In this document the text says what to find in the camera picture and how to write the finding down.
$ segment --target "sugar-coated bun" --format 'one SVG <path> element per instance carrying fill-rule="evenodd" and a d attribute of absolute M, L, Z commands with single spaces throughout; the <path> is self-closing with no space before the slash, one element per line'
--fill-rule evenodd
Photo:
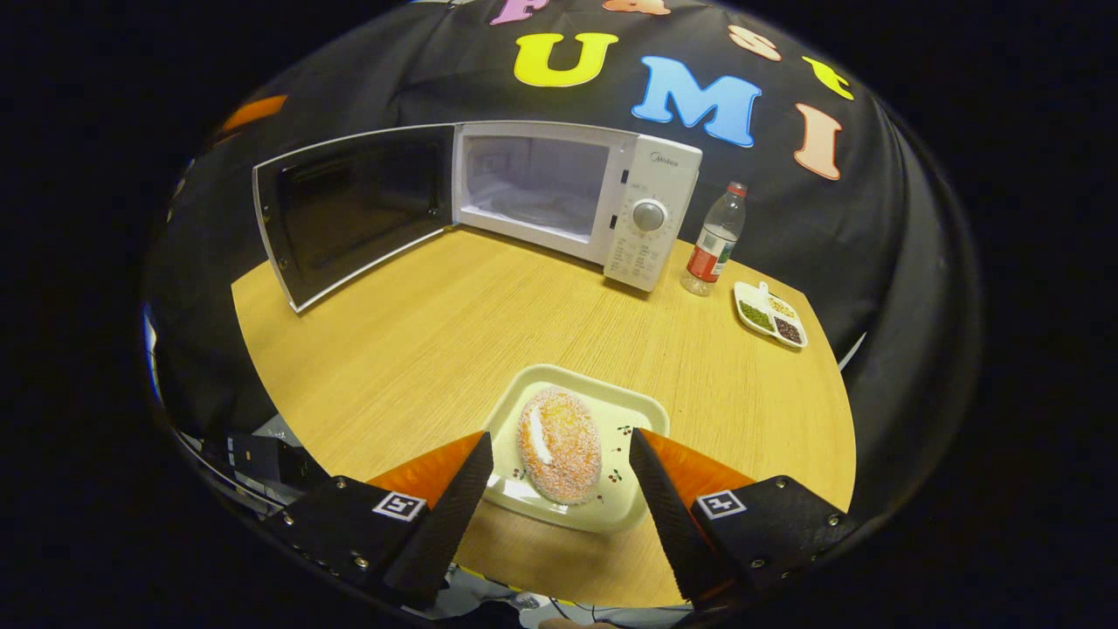
<path fill-rule="evenodd" d="M 524 404 L 518 428 L 524 469 L 543 497 L 563 505 L 594 497 L 601 440 L 581 400 L 560 388 L 544 389 Z"/>

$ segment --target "pink letter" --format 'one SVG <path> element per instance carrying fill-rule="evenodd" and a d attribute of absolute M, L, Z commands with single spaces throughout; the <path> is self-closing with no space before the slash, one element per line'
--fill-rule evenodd
<path fill-rule="evenodd" d="M 835 133 L 842 131 L 842 125 L 830 115 L 804 103 L 796 103 L 796 108 L 804 114 L 804 147 L 796 151 L 793 156 L 799 165 L 819 177 L 837 181 Z"/>
<path fill-rule="evenodd" d="M 539 11 L 547 6 L 548 0 L 504 0 L 504 8 L 501 9 L 501 15 L 493 18 L 490 21 L 490 26 L 527 20 L 532 17 L 532 13 L 528 10 L 529 7 Z"/>

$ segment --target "midea logo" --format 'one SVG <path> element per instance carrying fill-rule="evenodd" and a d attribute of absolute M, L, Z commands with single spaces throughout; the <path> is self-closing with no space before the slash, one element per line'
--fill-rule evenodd
<path fill-rule="evenodd" d="M 661 163 L 666 163 L 669 165 L 679 165 L 680 164 L 680 162 L 678 162 L 678 161 L 675 161 L 673 159 L 669 159 L 669 158 L 660 154 L 660 151 L 656 151 L 656 152 L 652 153 L 652 161 L 659 161 Z"/>

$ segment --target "table surface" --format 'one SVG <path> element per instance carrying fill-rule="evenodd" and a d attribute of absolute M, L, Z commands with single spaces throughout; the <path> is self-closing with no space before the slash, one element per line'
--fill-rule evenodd
<path fill-rule="evenodd" d="M 846 509 L 854 427 L 835 358 L 807 298 L 728 261 L 708 296 L 680 286 L 676 240 L 651 293 L 601 267 L 503 236 L 454 228 L 305 311 L 269 263 L 233 284 L 260 381 L 331 475 L 373 476 L 481 428 L 512 378 L 548 363 L 650 395 L 671 438 L 755 479 L 789 475 Z M 799 313 L 808 346 L 750 332 L 733 282 Z M 482 501 L 455 561 L 586 604 L 682 601 L 650 516 L 609 535 L 544 524 Z"/>

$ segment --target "microwave oven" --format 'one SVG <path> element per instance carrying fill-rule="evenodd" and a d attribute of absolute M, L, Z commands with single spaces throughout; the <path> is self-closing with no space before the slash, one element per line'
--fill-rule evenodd
<path fill-rule="evenodd" d="M 301 312 L 366 269 L 462 223 L 601 264 L 651 290 L 702 151 L 616 128 L 537 121 L 402 126 L 257 164 L 260 237 Z"/>

